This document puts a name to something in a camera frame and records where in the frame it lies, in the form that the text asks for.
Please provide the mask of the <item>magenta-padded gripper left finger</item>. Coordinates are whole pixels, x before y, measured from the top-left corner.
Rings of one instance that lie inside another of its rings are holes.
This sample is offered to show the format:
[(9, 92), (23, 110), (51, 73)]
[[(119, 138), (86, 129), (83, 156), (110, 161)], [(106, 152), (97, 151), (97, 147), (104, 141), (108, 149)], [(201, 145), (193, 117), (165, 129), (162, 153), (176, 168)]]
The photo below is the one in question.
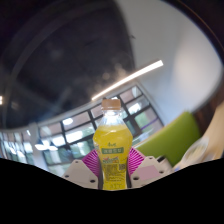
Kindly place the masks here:
[(97, 189), (99, 185), (100, 163), (95, 150), (83, 159), (75, 159), (62, 177), (84, 188)]

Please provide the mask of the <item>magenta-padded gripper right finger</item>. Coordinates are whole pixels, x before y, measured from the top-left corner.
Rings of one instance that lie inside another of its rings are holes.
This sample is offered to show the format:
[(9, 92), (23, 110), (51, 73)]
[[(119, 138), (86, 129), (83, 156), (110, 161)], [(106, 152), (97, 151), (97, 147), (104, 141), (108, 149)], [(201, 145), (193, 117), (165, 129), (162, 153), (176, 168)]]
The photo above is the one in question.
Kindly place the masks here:
[(145, 156), (132, 148), (127, 159), (127, 171), (132, 188), (140, 188), (172, 173), (172, 166), (164, 156)]

